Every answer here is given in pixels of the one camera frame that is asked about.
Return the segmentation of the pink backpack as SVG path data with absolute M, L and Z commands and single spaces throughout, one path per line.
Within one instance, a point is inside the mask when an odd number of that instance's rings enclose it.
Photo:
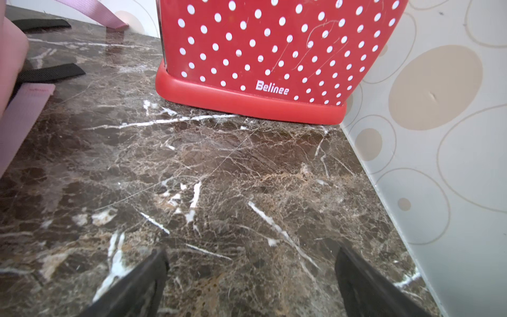
M 4 174 L 26 139 L 49 98 L 54 83 L 24 83 L 10 99 L 17 77 L 23 70 L 29 40 L 6 13 L 1 3 L 1 174 Z

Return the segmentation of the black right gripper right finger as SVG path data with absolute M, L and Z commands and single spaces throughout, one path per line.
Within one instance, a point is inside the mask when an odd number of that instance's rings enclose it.
M 341 246 L 335 275 L 348 316 L 429 316 L 352 248 Z

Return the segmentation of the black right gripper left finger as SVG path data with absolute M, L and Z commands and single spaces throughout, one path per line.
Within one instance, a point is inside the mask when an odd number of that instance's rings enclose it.
M 166 252 L 154 249 L 79 317 L 156 316 L 169 269 Z

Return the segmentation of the black backpack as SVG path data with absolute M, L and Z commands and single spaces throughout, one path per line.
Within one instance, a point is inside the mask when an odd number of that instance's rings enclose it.
M 63 19 L 28 18 L 13 21 L 24 33 L 36 33 L 52 29 L 70 29 L 71 25 Z M 12 100 L 24 83 L 56 83 L 64 79 L 85 75 L 85 71 L 75 63 L 21 71 L 17 77 L 10 99 Z

